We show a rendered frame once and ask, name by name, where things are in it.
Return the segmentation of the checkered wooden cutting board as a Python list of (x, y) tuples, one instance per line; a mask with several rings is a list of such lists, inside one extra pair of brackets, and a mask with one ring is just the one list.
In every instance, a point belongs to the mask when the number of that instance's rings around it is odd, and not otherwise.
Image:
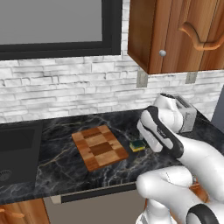
[(107, 125), (73, 133), (72, 139), (89, 172), (129, 156)]

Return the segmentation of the yellow and green sponge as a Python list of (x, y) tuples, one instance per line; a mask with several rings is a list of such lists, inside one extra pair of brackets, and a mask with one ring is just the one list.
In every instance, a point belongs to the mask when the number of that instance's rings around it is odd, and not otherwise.
[(146, 148), (146, 144), (143, 140), (135, 140), (129, 143), (129, 147), (133, 152), (142, 151)]

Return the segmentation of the silver toaster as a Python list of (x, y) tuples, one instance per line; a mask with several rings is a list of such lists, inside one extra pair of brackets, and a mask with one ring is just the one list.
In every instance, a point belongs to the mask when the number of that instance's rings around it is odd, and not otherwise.
[(179, 132), (191, 132), (195, 123), (197, 109), (181, 95), (175, 94), (174, 97), (176, 98), (178, 110), (183, 116), (183, 125)]

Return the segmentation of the wooden cupboard door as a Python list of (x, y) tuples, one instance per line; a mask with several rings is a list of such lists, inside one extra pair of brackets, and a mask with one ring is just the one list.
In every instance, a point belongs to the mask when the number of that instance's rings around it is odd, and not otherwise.
[(224, 0), (157, 0), (149, 72), (217, 69), (224, 69)]

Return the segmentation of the grey dishwasher with black strip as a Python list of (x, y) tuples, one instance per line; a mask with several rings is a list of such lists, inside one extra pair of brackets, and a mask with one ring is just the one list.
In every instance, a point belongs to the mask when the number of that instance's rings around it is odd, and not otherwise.
[(135, 224), (144, 210), (134, 182), (47, 197), (44, 202), (51, 224)]

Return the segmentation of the black sink basin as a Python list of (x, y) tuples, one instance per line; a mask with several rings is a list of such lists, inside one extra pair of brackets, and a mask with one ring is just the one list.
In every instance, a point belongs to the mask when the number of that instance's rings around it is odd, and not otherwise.
[(0, 186), (36, 180), (43, 123), (0, 124)]

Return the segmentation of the dark grey fridge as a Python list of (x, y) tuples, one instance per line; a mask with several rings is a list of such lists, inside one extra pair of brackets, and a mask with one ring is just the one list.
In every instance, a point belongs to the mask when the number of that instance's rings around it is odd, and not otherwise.
[(216, 128), (224, 130), (224, 86), (220, 92), (220, 97), (213, 112), (211, 123)]

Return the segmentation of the black framed window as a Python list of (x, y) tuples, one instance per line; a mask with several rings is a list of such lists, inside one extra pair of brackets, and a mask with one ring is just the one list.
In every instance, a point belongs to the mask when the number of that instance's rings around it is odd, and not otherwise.
[(118, 55), (123, 0), (0, 0), (0, 60)]

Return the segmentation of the wooden base cupboard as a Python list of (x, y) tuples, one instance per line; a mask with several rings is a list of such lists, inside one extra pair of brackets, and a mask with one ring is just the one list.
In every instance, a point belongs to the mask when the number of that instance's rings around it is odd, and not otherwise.
[(193, 183), (189, 189), (198, 196), (203, 202), (207, 203), (209, 201), (208, 194), (206, 190), (200, 185), (199, 182)]
[(0, 220), (0, 224), (50, 224), (46, 206), (42, 199), (0, 205), (0, 208), (10, 210), (13, 213), (24, 214), (22, 219), (7, 215), (4, 220)]

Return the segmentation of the grey wall outlet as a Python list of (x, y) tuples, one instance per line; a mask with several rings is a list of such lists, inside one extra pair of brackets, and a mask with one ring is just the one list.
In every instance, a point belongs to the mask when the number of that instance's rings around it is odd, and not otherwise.
[(136, 77), (136, 87), (146, 88), (148, 85), (148, 74), (145, 71), (138, 71)]
[(185, 83), (193, 84), (197, 79), (197, 72), (188, 72), (186, 75)]

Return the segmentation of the wooden wall cupboard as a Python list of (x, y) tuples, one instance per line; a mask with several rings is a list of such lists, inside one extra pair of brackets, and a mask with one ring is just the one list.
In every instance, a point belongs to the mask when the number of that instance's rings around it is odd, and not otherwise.
[(130, 0), (128, 55), (147, 73), (157, 0)]

